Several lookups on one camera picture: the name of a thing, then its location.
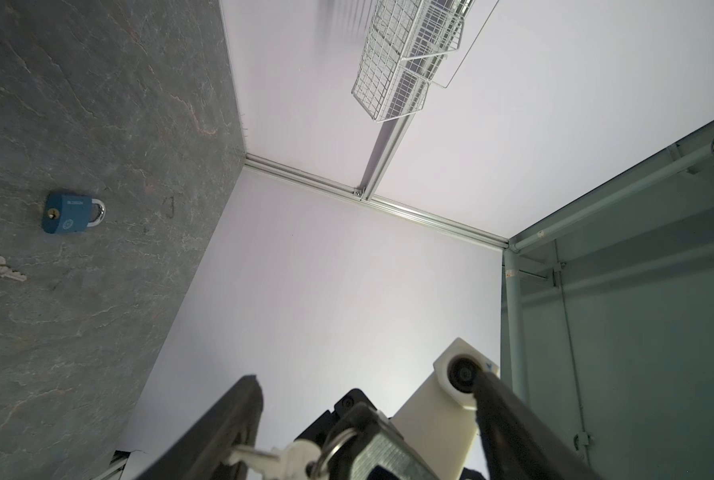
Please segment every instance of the padlock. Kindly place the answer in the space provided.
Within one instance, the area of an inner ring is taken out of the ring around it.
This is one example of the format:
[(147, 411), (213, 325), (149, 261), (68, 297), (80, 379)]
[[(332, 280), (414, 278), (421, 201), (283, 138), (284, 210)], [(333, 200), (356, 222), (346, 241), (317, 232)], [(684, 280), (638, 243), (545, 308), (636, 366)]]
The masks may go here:
[[(92, 218), (94, 204), (98, 206), (98, 215)], [(49, 234), (82, 232), (89, 226), (100, 224), (106, 213), (104, 202), (98, 198), (52, 193), (45, 200), (42, 229)]]

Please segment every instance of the pipe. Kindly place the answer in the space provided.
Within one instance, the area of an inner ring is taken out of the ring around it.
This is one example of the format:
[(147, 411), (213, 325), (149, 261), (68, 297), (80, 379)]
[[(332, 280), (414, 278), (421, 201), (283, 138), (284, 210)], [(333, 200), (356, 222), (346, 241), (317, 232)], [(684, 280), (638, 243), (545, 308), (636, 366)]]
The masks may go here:
[(568, 228), (570, 228), (574, 224), (577, 224), (578, 222), (581, 222), (582, 220), (585, 220), (588, 216), (594, 215), (600, 210), (607, 208), (608, 206), (611, 206), (616, 202), (623, 200), (624, 198), (630, 197), (631, 195), (641, 190), (645, 190), (647, 187), (650, 187), (651, 185), (656, 184), (665, 178), (671, 177), (674, 174), (678, 174), (679, 172), (692, 167), (699, 161), (707, 159), (711, 154), (712, 148), (710, 145), (701, 147), (689, 153), (688, 155), (685, 155), (684, 157), (671, 162), (666, 167), (659, 168), (650, 175), (640, 178), (636, 182), (633, 182), (627, 185), (626, 187), (623, 187), (617, 192), (613, 192), (612, 194), (598, 200), (592, 205), (578, 210), (575, 214), (567, 216), (562, 220), (559, 220), (558, 222), (548, 226), (547, 228), (536, 232), (535, 234), (530, 235), (527, 238), (524, 238), (523, 240), (516, 242), (511, 248), (512, 250), (516, 250), (516, 252), (520, 252), (528, 246), (535, 244), (539, 240), (554, 240), (560, 235), (560, 232), (562, 232), (563, 230), (567, 230)]
[(509, 357), (511, 358), (511, 389), (525, 405), (527, 395), (527, 360), (525, 358), (525, 329), (522, 324), (522, 298), (517, 254), (504, 250), (506, 304), (509, 320)]

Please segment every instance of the metal wire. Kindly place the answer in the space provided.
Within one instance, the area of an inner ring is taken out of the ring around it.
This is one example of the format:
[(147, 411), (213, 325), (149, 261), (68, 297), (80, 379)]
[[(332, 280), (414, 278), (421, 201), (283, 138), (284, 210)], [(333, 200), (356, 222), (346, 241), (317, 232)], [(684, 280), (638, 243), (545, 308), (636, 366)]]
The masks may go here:
[(458, 48), (469, 3), (379, 0), (352, 88), (373, 120), (404, 117), (424, 107), (439, 61)]

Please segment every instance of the wire mesh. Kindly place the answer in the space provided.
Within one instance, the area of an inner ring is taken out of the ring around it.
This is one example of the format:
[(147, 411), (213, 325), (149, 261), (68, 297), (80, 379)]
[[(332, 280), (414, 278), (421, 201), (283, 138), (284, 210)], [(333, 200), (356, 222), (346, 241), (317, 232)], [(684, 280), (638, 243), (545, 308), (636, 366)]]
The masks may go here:
[(352, 88), (375, 121), (424, 107), (445, 54), (458, 48), (470, 0), (379, 0)]

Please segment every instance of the gray marble surface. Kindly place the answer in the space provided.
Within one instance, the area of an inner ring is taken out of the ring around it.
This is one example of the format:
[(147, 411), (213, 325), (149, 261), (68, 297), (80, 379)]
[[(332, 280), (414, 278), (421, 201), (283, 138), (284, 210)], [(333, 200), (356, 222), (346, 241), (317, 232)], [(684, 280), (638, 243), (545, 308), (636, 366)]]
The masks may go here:
[(105, 469), (242, 163), (217, 0), (0, 2), (0, 480)]

